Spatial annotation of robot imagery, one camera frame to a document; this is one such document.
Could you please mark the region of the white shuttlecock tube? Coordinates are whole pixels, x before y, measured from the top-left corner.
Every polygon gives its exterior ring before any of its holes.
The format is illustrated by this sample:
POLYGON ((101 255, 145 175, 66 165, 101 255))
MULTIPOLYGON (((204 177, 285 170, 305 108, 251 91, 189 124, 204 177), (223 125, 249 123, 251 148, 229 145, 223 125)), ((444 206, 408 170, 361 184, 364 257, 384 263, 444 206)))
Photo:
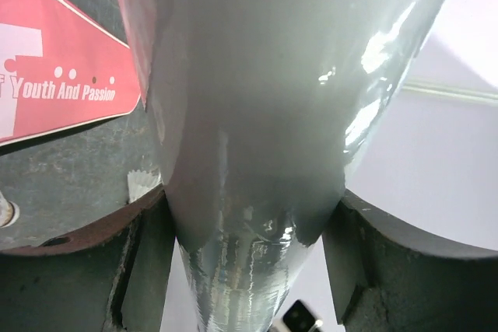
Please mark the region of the white shuttlecock tube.
POLYGON ((445 0, 118 0, 202 331, 265 331, 445 0))

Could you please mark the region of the pink racket bag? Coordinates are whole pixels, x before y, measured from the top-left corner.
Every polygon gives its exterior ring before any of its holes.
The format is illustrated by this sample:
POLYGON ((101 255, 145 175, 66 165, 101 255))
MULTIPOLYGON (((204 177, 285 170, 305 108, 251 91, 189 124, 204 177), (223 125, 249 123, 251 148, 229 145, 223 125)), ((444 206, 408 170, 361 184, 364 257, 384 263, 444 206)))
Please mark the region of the pink racket bag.
POLYGON ((128 45, 67 0, 1 0, 1 143, 131 113, 128 45))

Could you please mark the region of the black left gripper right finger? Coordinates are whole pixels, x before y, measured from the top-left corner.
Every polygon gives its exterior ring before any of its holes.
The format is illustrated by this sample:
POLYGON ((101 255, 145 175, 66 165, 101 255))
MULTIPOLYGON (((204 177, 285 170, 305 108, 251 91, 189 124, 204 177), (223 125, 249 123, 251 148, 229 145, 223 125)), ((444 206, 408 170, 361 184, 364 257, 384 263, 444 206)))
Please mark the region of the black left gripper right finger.
POLYGON ((497 252, 419 229, 345 193, 322 235, 347 331, 495 331, 497 252))

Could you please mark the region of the black smartphone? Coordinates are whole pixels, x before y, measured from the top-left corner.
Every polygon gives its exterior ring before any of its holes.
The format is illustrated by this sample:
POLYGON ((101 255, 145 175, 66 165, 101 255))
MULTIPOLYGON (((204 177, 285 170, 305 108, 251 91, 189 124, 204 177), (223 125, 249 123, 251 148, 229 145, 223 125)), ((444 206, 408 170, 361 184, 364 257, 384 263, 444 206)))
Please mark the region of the black smartphone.
POLYGON ((321 332, 323 324, 300 299, 283 314, 282 322, 290 332, 321 332))

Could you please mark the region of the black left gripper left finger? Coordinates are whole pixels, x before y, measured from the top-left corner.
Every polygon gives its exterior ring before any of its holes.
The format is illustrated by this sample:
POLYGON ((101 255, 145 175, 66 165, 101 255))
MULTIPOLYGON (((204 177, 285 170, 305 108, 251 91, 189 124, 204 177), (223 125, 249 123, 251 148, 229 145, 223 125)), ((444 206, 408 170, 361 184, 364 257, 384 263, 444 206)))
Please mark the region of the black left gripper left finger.
POLYGON ((174 224, 158 186, 40 246, 1 252, 3 331, 158 331, 174 224))

